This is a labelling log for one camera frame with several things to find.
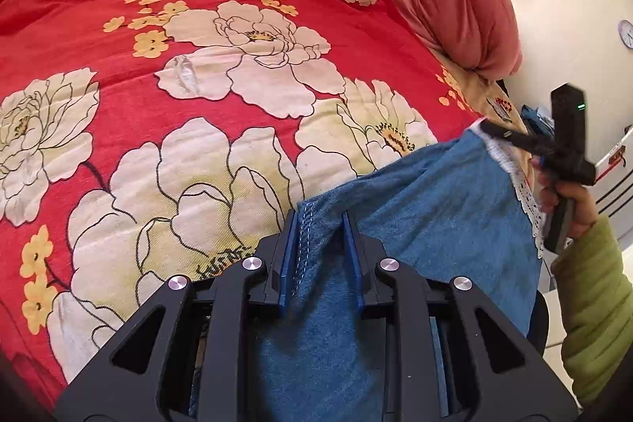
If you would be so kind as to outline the green sleeved right forearm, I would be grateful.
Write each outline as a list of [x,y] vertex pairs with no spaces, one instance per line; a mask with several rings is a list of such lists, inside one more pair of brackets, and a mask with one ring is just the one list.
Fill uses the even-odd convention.
[[564,369],[583,407],[594,402],[632,345],[632,284],[601,216],[553,262],[565,337]]

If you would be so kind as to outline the person's right hand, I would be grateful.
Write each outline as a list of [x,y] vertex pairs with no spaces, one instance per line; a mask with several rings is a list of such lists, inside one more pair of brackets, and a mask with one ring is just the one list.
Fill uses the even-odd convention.
[[575,201],[575,208],[568,230],[568,237],[575,240],[583,236],[596,222],[599,212],[589,191],[585,186],[555,179],[553,175],[541,166],[540,160],[532,159],[532,165],[538,172],[536,178],[542,186],[538,193],[541,209],[549,214],[558,206],[562,199]]

